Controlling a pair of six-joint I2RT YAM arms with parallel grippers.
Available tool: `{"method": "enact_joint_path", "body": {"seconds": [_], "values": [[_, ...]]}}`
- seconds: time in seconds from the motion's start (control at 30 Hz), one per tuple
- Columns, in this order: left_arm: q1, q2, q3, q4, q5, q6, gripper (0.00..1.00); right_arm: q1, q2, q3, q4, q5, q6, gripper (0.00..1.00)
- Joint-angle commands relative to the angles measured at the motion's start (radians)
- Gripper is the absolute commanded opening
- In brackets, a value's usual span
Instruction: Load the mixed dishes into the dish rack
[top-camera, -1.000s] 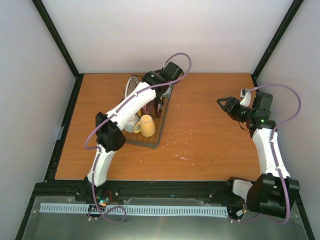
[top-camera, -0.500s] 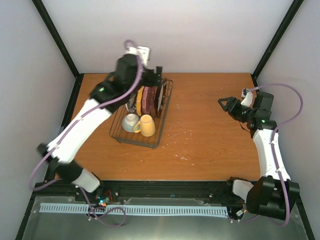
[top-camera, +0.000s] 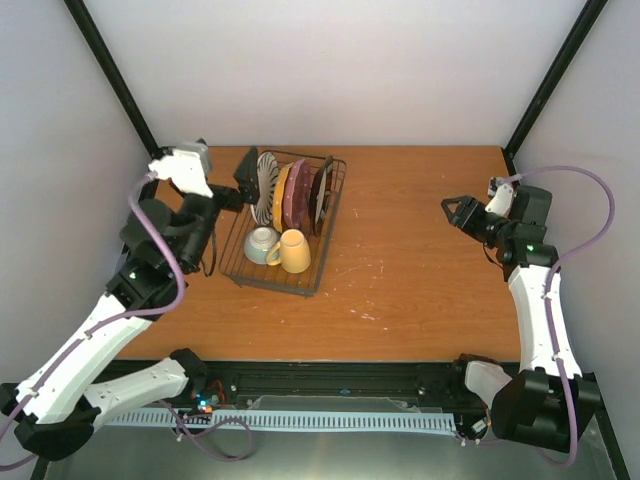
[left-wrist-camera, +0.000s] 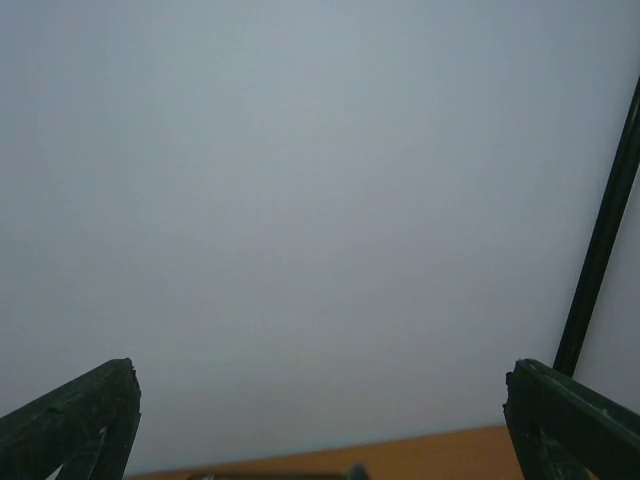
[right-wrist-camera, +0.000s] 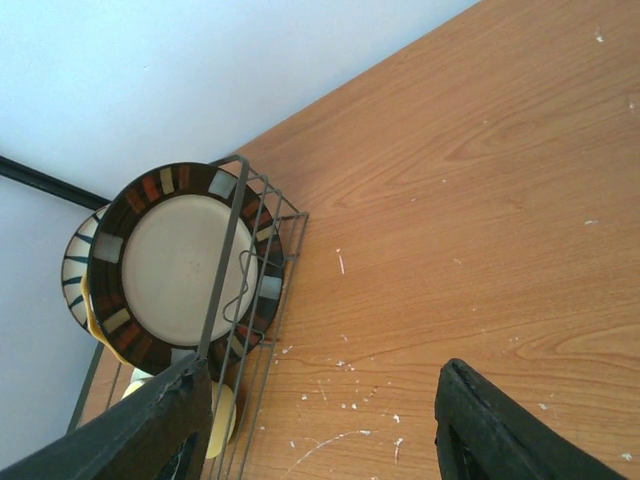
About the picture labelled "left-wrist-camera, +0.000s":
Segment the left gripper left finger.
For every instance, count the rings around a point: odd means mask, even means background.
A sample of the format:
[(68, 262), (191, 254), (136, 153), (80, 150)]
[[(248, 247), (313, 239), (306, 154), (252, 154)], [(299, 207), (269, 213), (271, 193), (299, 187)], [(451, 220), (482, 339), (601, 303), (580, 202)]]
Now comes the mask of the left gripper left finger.
[(129, 358), (113, 359), (1, 418), (3, 479), (122, 479), (141, 418)]

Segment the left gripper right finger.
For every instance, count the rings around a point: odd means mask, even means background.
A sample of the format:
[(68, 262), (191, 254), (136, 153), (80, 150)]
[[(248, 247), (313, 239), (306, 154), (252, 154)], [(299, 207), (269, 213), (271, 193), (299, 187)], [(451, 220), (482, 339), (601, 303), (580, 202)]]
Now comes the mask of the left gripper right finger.
[(506, 374), (503, 405), (526, 479), (637, 479), (639, 415), (534, 359)]

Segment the black wire dish rack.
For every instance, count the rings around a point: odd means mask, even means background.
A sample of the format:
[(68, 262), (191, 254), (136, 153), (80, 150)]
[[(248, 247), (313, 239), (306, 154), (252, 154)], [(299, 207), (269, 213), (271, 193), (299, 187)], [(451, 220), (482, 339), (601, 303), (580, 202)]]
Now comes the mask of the black wire dish rack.
[(367, 469), (354, 464), (346, 472), (242, 472), (211, 471), (194, 474), (188, 480), (370, 480)]

